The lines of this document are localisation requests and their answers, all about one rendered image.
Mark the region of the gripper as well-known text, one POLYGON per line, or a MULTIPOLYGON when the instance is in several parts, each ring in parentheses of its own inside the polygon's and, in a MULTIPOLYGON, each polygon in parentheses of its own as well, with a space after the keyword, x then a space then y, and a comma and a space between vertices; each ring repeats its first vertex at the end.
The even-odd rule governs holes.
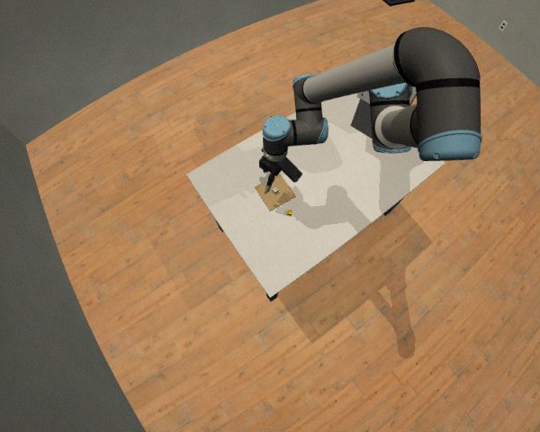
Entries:
POLYGON ((270 173, 266 174, 266 176, 259 177, 259 180, 265 186, 265 194, 267 194, 270 191, 270 188, 272 187, 272 183, 275 180, 275 176, 278 176, 278 174, 282 170, 278 166, 276 166, 275 163, 267 160, 265 156, 262 156, 262 158, 259 160, 259 167, 265 170, 266 172, 271 173, 271 174, 270 173))

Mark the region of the tan flat mat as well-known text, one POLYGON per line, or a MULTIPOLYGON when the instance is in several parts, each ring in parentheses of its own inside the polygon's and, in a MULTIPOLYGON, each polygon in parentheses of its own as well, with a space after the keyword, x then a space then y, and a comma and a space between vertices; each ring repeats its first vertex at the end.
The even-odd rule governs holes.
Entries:
POLYGON ((274 177, 275 180, 272 183, 272 187, 268 193, 265 193, 266 187, 263 184, 255 186, 258 194, 264 201, 269 211, 279 207, 280 205, 287 203, 291 199, 295 198, 295 194, 289 185, 285 182, 281 174, 274 177), (277 188, 278 193, 274 194, 273 189, 277 188))

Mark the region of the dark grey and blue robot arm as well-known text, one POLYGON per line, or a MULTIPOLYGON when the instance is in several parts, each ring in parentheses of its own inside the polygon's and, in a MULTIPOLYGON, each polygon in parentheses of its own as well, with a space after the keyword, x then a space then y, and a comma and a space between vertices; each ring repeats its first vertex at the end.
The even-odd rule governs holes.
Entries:
POLYGON ((302 172, 286 157, 288 147, 327 140, 321 102, 369 90, 375 151, 418 148, 423 161, 477 158, 481 76, 471 52, 454 36, 430 27, 405 31, 393 45, 318 75, 297 76, 292 86, 296 120, 275 115, 265 121, 265 158, 280 161, 275 164, 297 182, 302 172), (417 104, 410 106, 412 87, 417 104))

